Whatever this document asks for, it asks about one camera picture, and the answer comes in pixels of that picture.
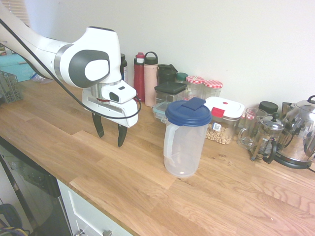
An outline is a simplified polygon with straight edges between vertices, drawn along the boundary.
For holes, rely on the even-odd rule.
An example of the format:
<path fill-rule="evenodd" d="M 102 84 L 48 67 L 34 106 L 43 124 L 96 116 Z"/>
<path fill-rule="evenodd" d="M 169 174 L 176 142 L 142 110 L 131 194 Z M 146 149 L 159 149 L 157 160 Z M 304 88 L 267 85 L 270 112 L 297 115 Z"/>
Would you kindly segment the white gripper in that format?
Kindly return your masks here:
<path fill-rule="evenodd" d="M 121 147 L 125 141 L 127 128 L 132 127 L 138 121 L 138 108 L 136 101 L 133 99 L 123 104 L 108 101 L 100 102 L 94 96 L 90 88 L 84 88 L 82 92 L 82 103 L 93 111 L 107 117 L 110 121 L 118 124 L 118 147 Z M 101 122 L 101 116 L 92 113 L 93 123 L 98 136 L 104 136 L 104 129 Z"/>

